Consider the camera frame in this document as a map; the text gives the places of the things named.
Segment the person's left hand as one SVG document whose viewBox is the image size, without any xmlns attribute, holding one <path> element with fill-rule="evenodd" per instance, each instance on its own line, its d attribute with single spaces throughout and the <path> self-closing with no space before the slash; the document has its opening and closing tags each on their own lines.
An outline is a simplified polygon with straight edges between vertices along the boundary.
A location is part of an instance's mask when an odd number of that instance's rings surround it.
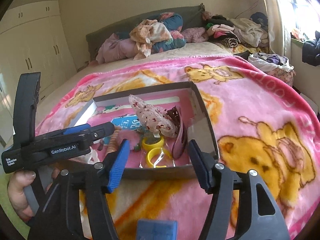
<svg viewBox="0 0 320 240">
<path fill-rule="evenodd" d="M 36 178 L 34 171 L 21 170 L 15 172 L 8 184 L 8 197 L 18 217 L 28 222 L 34 217 L 34 213 L 25 196 L 24 188 L 33 183 Z"/>
</svg>

